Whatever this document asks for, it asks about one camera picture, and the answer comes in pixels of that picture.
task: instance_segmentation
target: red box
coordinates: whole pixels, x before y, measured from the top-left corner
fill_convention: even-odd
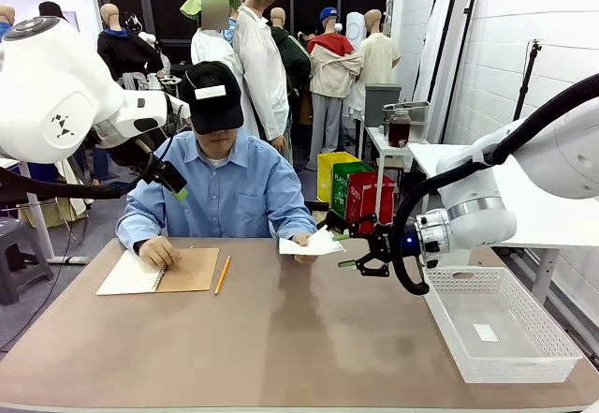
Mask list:
[[[357,172],[350,174],[347,182],[347,205],[345,207],[345,220],[348,223],[360,219],[362,216],[376,211],[376,180],[377,172]],[[387,224],[393,221],[393,192],[395,182],[388,176],[383,176],[383,189],[381,192],[381,212],[378,220]],[[362,233],[370,233],[374,224],[367,222],[359,226]]]

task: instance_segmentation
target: white label on cap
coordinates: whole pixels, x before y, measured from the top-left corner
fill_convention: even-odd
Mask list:
[[[196,99],[206,99],[207,97],[226,96],[224,85],[214,85],[213,87],[197,88],[195,90]]]
[[[478,338],[480,338],[481,341],[491,341],[493,343],[499,342],[497,335],[495,335],[495,332],[489,324],[475,324],[475,329],[476,333],[478,333]]]

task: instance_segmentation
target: brown liquid in jar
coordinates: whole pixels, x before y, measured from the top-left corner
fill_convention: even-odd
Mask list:
[[[393,114],[389,118],[389,146],[402,148],[410,138],[410,116]]]

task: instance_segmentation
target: green box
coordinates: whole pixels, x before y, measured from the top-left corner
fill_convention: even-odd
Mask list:
[[[331,176],[330,208],[338,216],[345,219],[345,205],[347,202],[347,181],[350,174],[356,172],[373,171],[363,162],[335,163]]]

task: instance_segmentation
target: white brick wall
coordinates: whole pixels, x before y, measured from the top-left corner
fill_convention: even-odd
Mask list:
[[[448,143],[471,143],[511,122],[527,43],[543,45],[522,116],[599,72],[599,0],[476,0],[449,117]],[[599,324],[599,251],[562,252],[556,282]]]
[[[431,15],[432,0],[402,0],[400,52],[397,82],[402,87],[401,99],[412,99],[414,82]]]

